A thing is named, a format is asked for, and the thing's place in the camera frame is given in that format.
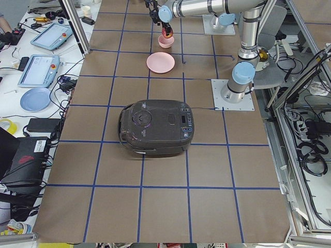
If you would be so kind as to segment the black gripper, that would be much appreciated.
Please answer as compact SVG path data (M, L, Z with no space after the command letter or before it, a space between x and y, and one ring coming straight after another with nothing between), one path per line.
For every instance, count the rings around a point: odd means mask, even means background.
M161 21L162 24L162 35L167 38L171 38L173 36L173 29L169 23Z
M152 19L154 24L156 24L157 26L160 25L160 18L158 16L158 10L156 10L156 9L150 10L149 16Z

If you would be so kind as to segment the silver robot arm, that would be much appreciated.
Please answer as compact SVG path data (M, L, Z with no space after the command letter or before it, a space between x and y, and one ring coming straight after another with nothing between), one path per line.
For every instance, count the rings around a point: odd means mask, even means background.
M226 79L219 91L222 100L237 104L251 93L258 63L258 31L267 1L163 1L154 5L156 23L165 37L180 25L182 62L190 79ZM208 25L227 28L236 15L242 22L235 35L209 35L204 32L203 15L212 18Z
M149 16L162 30L172 30L170 22L173 18L184 18L199 15L211 15L211 25L214 27L228 26L234 22L235 14L228 13L226 1L145 1Z

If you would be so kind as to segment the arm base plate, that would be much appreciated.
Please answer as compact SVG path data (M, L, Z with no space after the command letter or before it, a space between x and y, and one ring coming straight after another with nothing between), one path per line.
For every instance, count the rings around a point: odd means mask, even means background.
M219 111L254 111L249 87L242 93L228 89L227 79L211 79L214 108Z
M223 13L219 17L213 14L204 14L203 26L206 35L222 35L234 36L235 29L233 23L235 22L235 14Z

